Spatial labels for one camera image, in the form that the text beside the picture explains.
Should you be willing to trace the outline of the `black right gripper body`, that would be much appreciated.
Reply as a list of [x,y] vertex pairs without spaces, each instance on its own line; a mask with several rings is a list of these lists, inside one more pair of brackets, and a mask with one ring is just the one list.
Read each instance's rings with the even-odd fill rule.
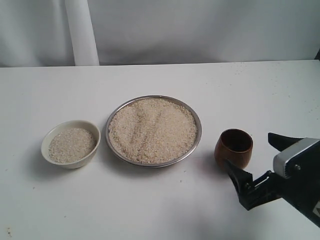
[[277,199],[284,199],[315,225],[320,223],[320,179],[298,175],[284,179],[270,170],[253,180],[244,170],[236,174],[236,192],[240,204],[251,210]]

